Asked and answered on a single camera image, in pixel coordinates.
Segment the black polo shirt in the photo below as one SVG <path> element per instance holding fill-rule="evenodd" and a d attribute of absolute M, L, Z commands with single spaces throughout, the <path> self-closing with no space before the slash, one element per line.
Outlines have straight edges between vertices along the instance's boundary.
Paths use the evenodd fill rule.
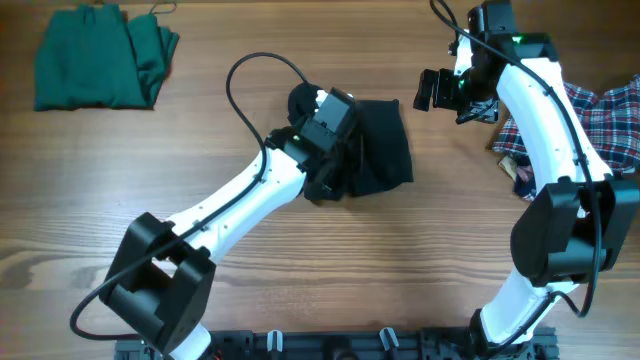
<path fill-rule="evenodd" d="M 413 180 L 410 147 L 397 100 L 357 100 L 351 107 L 316 108 L 317 85 L 301 83 L 288 97 L 293 133 L 287 146 L 313 173 L 334 148 L 355 145 L 363 151 L 362 173 L 350 197 L 390 191 Z"/>

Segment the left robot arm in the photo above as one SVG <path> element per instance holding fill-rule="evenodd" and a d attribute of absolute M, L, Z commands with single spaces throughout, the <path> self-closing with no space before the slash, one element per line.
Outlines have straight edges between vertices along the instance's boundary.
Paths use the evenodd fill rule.
<path fill-rule="evenodd" d="M 159 354 L 197 359 L 217 264 L 253 227 L 301 193 L 328 195 L 355 124 L 354 98 L 318 91 L 314 112 L 273 131 L 254 161 L 199 204 L 127 228 L 99 298 Z"/>

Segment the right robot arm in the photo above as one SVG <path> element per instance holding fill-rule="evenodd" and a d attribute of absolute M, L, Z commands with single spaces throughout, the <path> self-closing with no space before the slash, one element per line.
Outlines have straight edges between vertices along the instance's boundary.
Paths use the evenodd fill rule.
<path fill-rule="evenodd" d="M 490 359 L 526 346 L 558 301 L 586 289 L 575 316 L 591 310 L 599 276 L 615 264 L 639 206 L 639 188 L 616 175 L 591 144 L 564 87 L 547 34 L 523 33 L 507 1 L 473 8 L 461 27 L 450 7 L 431 1 L 454 32 L 453 69 L 427 70 L 414 105 L 452 110 L 457 122 L 486 122 L 505 107 L 534 172 L 536 194 L 510 235 L 513 270 L 476 310 L 469 352 Z"/>

